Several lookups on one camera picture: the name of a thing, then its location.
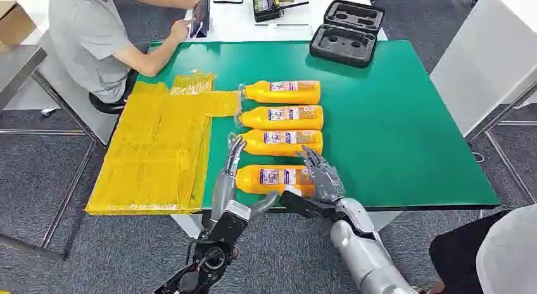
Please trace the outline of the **seated person's right hand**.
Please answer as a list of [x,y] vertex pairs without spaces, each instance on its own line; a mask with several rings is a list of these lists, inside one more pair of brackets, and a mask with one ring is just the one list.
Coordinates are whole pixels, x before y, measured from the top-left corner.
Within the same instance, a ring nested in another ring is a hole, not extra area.
[[169,38],[182,43],[189,35],[190,25],[194,20],[177,20],[171,27]]

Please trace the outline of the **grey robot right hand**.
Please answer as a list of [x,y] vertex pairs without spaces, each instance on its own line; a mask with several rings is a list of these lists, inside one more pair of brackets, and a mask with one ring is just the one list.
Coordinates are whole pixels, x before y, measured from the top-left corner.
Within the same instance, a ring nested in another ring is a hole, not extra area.
[[312,199],[322,203],[335,203],[345,197],[344,184],[335,166],[315,150],[303,145],[298,152],[314,185]]

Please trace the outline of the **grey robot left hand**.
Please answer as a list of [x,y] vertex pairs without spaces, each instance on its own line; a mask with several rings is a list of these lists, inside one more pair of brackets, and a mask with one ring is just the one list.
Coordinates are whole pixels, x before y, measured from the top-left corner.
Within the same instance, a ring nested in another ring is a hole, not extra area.
[[235,137],[224,163],[224,167],[217,176],[217,180],[213,187],[212,213],[208,226],[209,230],[212,230],[217,225],[218,220],[223,215],[224,210],[229,203],[232,203],[232,208],[239,210],[238,214],[240,218],[250,222],[264,214],[276,203],[276,201],[279,200],[279,193],[272,191],[268,193],[263,200],[252,205],[244,205],[236,201],[236,175],[238,171],[238,163],[246,144],[247,142],[241,136]]

